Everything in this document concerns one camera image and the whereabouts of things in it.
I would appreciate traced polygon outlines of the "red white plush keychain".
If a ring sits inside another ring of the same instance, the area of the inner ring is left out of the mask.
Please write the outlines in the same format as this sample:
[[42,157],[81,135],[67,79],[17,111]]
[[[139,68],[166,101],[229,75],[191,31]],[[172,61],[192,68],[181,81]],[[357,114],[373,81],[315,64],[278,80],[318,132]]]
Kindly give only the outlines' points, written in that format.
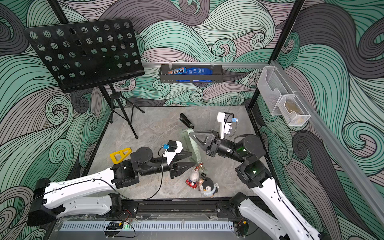
[[190,188],[196,189],[198,187],[199,179],[200,179],[200,172],[198,170],[192,170],[191,174],[186,180],[186,184]]

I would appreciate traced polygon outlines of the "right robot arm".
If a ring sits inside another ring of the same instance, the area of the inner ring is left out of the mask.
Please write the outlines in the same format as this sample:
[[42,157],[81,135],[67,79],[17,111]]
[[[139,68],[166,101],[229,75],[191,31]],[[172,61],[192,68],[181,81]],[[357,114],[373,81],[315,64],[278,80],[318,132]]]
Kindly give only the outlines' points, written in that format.
[[270,213],[258,207],[242,193],[231,198],[237,212],[252,221],[273,240],[329,240],[319,232],[292,205],[271,172],[260,161],[266,154],[261,139],[253,134],[239,135],[239,142],[221,138],[216,131],[191,132],[190,138],[206,155],[219,155],[240,162],[235,171],[243,184],[251,189],[269,208]]

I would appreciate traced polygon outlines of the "green fabric bag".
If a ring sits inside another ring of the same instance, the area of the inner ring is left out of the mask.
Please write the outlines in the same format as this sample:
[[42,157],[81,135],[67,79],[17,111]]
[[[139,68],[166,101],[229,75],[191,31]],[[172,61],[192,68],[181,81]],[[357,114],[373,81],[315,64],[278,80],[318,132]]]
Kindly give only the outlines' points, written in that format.
[[196,164],[201,164],[203,161],[200,154],[200,148],[197,143],[193,141],[193,139],[189,136],[189,133],[193,131],[193,129],[185,129],[182,131],[181,136],[183,149],[192,153],[191,161],[195,162]]

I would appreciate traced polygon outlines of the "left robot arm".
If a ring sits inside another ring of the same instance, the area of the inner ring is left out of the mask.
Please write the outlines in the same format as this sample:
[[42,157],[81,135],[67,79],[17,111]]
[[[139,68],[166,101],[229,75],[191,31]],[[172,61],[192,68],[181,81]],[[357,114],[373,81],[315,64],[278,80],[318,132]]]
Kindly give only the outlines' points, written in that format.
[[70,215],[97,214],[117,216],[122,212],[117,190],[139,183],[140,176],[169,172],[171,179],[194,167],[184,162],[192,153],[167,149],[155,158],[148,147],[141,147],[124,160],[98,173],[63,182],[48,178],[37,181],[27,225],[41,226]]

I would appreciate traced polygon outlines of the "penguin plush keychain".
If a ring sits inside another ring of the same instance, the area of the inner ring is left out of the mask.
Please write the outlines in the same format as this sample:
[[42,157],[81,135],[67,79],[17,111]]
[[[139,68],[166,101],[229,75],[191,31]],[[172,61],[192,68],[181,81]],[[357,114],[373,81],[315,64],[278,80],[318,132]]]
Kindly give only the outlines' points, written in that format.
[[212,198],[219,191],[217,184],[214,184],[211,178],[206,178],[199,185],[199,191],[205,198]]

